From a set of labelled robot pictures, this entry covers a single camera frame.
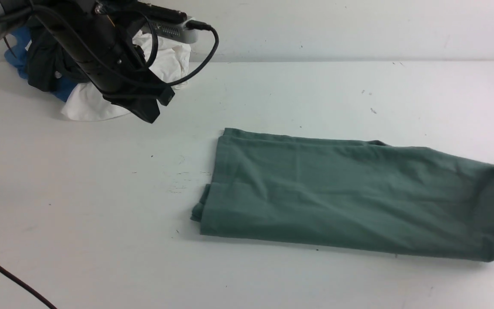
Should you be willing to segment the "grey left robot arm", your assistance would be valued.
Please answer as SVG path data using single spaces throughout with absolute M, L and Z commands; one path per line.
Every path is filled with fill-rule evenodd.
M 132 41 L 144 26 L 182 26 L 184 12 L 138 0 L 0 0 L 0 41 L 12 34 L 15 57 L 30 86 L 67 100 L 80 83 L 94 86 L 110 107 L 153 123 L 175 92 L 149 72 Z

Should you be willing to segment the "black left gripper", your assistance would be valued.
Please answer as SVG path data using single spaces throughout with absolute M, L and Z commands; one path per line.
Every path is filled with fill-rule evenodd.
M 33 11 L 110 103 L 153 123 L 159 104 L 174 96 L 171 86 L 145 68 L 122 26 L 95 12 L 95 0 L 34 0 Z

